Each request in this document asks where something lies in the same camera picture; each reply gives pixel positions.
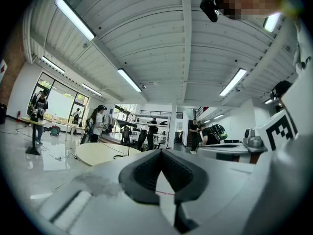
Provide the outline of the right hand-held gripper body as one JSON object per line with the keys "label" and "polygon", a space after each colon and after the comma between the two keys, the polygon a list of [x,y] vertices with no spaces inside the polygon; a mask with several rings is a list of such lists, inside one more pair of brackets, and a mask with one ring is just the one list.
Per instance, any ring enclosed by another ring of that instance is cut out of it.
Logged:
{"label": "right hand-held gripper body", "polygon": [[313,67],[283,96],[297,137],[276,151],[263,192],[245,225],[245,235],[313,233]]}

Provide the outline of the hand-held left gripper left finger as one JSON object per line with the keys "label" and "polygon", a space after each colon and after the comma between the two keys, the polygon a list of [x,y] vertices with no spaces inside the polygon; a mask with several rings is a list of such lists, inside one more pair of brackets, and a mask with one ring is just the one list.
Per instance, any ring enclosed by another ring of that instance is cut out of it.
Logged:
{"label": "hand-held left gripper left finger", "polygon": [[158,205],[134,201],[118,180],[125,166],[143,156],[139,153],[90,167],[48,197],[40,214],[55,234],[176,234],[174,190],[162,173],[156,183]]}

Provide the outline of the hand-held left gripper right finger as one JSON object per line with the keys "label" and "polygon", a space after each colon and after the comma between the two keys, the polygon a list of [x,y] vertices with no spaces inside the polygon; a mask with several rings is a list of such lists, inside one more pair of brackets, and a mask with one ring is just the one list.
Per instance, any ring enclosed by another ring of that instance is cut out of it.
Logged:
{"label": "hand-held left gripper right finger", "polygon": [[242,235],[269,172],[269,154],[257,164],[220,161],[162,150],[178,167],[174,180],[187,197],[177,204],[178,227],[162,225],[163,235]]}

